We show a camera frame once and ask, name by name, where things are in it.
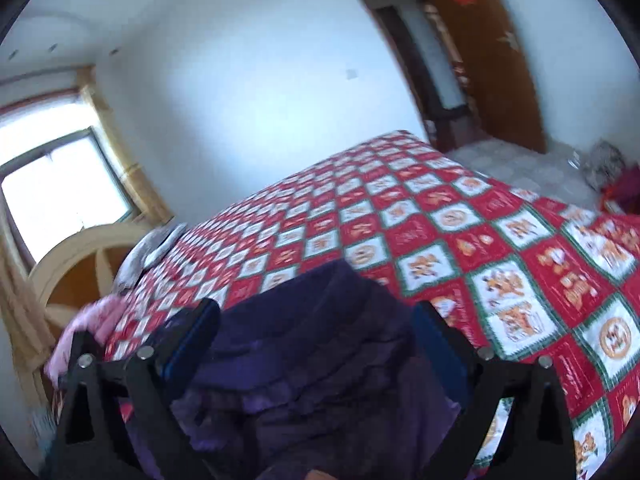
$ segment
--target curtain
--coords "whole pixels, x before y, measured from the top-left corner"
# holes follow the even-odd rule
[[[95,83],[95,67],[78,70],[78,86],[84,101],[93,107],[98,118],[95,125],[98,142],[130,197],[151,226],[166,224],[174,214],[146,177],[142,167],[132,158],[118,130],[113,110]]]
[[[7,211],[0,201],[0,315],[12,346],[14,368],[27,405],[37,410],[47,403],[40,367],[55,345],[44,311],[27,281]]]

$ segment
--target arched wooden furniture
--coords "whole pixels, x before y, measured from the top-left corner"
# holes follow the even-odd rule
[[[111,292],[120,265],[148,231],[133,223],[91,227],[60,242],[33,267],[29,280],[56,339],[79,309]]]

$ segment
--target white wall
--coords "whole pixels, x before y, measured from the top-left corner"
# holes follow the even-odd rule
[[[424,136],[360,0],[185,0],[97,81],[188,221],[388,130]]]
[[[74,86],[76,86],[76,73],[73,71],[25,77],[11,83],[0,82],[0,107],[34,95]]]
[[[503,0],[549,135],[586,150],[610,140],[640,160],[640,77],[597,0]]]
[[[27,466],[36,471],[42,455],[30,427],[24,396],[14,371],[9,335],[0,317],[0,426]]]
[[[550,136],[581,149],[603,137],[640,158],[638,68],[597,1],[504,1]],[[380,132],[424,134],[359,0],[185,0],[97,79],[187,221]]]
[[[431,27],[418,0],[364,0],[372,9],[393,6],[414,38],[436,87],[440,102],[445,108],[455,108],[466,103],[456,76],[436,32]]]
[[[75,86],[73,72],[35,76],[0,84],[0,107],[22,99]],[[42,460],[24,396],[14,371],[9,335],[0,317],[0,426],[27,466],[36,471]]]

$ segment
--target brown door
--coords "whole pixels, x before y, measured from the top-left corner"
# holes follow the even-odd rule
[[[486,132],[546,153],[536,91],[501,0],[430,1],[464,62]]]

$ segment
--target pink clothing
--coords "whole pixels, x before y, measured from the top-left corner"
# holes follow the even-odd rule
[[[71,355],[71,343],[75,332],[88,330],[94,339],[103,345],[116,328],[127,307],[127,301],[116,294],[105,296],[95,303],[88,304],[67,325],[56,345],[49,362],[44,368],[47,377],[55,387],[58,378],[66,373]]]

